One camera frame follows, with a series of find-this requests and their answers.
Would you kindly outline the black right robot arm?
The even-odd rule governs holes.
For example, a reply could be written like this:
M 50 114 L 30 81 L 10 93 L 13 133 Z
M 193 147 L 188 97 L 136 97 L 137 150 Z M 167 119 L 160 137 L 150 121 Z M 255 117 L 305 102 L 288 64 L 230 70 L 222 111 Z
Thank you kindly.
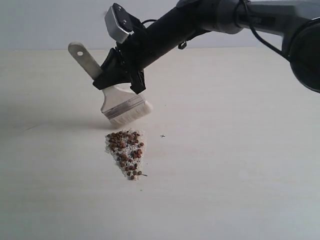
M 174 48 L 184 49 L 193 38 L 219 32 L 234 35 L 250 29 L 282 38 L 275 52 L 285 58 L 298 81 L 320 90 L 320 3 L 317 0 L 181 0 L 145 26 L 114 3 L 105 14 L 108 34 L 116 41 L 93 85 L 105 89 L 129 83 L 145 90 L 144 69 Z

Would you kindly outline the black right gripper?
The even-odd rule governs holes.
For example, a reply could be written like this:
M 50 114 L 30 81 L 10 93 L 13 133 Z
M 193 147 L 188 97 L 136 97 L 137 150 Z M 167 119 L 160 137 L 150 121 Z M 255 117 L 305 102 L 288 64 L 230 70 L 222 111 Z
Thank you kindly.
M 147 37 L 146 23 L 155 22 L 147 19 L 141 22 L 130 15 L 133 32 L 123 43 L 116 42 L 116 47 L 111 48 L 100 66 L 101 73 L 93 79 L 93 86 L 103 90 L 119 84 L 130 83 L 130 89 L 136 94 L 146 90 L 144 69 L 137 66 L 134 50 L 143 43 Z

